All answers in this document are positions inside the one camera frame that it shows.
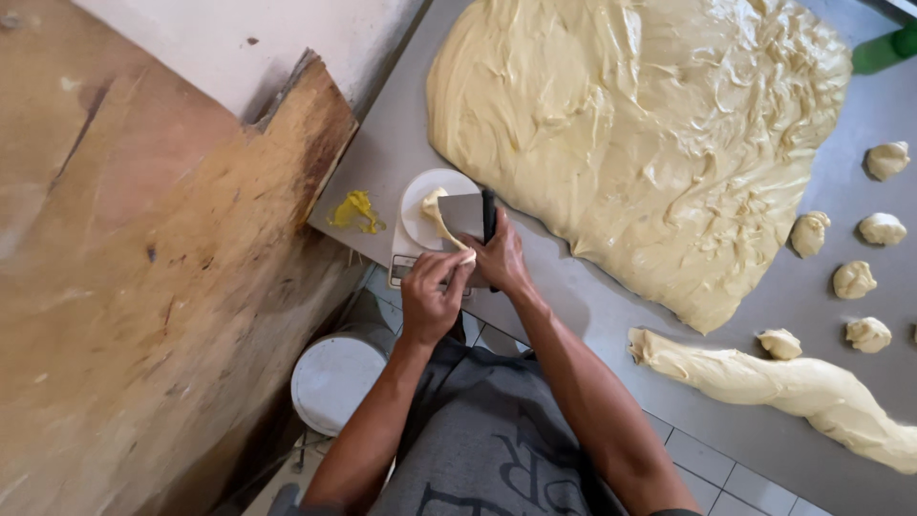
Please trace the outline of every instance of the bucket lid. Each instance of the bucket lid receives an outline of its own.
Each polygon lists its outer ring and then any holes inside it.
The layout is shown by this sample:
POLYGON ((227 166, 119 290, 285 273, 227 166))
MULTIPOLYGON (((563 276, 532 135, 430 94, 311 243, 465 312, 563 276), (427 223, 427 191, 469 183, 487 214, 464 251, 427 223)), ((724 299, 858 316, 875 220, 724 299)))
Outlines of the bucket lid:
POLYGON ((329 335, 293 369, 293 406, 305 424, 337 437, 385 368, 385 356, 357 335, 329 335))

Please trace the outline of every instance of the wooden board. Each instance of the wooden board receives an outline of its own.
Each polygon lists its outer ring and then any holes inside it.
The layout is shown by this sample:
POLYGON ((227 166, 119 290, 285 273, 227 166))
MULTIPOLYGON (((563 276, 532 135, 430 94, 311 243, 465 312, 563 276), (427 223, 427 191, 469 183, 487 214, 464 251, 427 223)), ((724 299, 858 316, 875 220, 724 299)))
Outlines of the wooden board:
POLYGON ((301 224, 357 124, 315 58, 262 133, 64 0, 0 11, 0 514, 202 513, 361 273, 301 224))

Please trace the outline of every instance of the kitchen scale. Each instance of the kitchen scale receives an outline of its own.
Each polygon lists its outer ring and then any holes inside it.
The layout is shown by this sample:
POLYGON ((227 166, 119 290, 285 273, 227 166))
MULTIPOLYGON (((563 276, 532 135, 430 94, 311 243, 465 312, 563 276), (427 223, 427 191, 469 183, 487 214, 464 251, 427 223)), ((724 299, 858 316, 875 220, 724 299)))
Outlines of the kitchen scale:
MULTIPOLYGON (((388 286, 401 290, 402 279, 411 272, 417 258, 423 252, 454 252, 458 249, 446 239, 436 235, 436 225, 420 213, 420 202, 430 192, 442 187, 450 196, 480 195, 481 189, 465 174, 446 168, 428 170, 417 177, 404 189, 399 204, 398 219, 395 222, 392 239, 392 260, 389 263, 388 286)), ((470 226, 462 228, 469 235, 484 241, 483 223, 479 228, 470 226)), ((462 293, 469 298, 473 289, 469 286, 462 293)))

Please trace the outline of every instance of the white wall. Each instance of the white wall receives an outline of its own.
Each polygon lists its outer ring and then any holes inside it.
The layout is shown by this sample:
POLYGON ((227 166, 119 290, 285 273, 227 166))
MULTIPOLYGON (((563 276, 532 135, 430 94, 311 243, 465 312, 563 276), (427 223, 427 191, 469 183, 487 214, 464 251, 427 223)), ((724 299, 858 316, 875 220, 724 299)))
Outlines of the white wall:
POLYGON ((423 0, 73 2, 251 120, 306 48, 322 56, 350 105, 360 104, 423 0))

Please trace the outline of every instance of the metal work surface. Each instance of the metal work surface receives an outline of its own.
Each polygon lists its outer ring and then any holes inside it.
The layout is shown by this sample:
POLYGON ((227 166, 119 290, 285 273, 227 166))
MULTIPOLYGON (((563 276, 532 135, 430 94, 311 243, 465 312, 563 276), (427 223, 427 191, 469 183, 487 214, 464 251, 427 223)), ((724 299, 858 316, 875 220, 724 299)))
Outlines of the metal work surface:
MULTIPOLYGON (((366 121, 321 196, 309 222, 335 239, 388 264, 399 198, 424 170, 452 167, 426 140, 426 73, 453 22, 470 0, 434 0, 366 121), (328 227, 326 215, 354 189, 389 224, 376 235, 328 227)), ((898 26, 857 0, 803 2, 831 23, 848 45, 898 26)), ((569 254, 538 220, 513 212, 532 276, 558 315, 621 377, 645 409, 837 516, 917 513, 917 477, 861 458, 813 430, 802 418, 768 407, 727 405, 634 365, 625 351, 627 329, 643 326, 676 341, 765 356, 755 336, 786 328, 803 356, 848 369, 897 421, 917 424, 917 163, 887 183, 862 169, 870 147, 893 140, 917 143, 917 59, 873 76, 856 76, 836 131, 818 151, 800 213, 824 211, 832 225, 822 251, 801 260, 781 249, 758 287, 732 320, 706 338, 666 308, 629 292, 597 266, 569 254), (856 224, 874 212, 896 215, 912 235, 888 249, 858 239, 856 224), (858 300, 834 296, 831 277, 841 264, 869 262, 878 289, 858 300), (894 334, 891 346, 864 354, 844 340, 844 326, 873 316, 894 334)), ((468 312, 527 342, 503 294, 484 290, 468 312)))

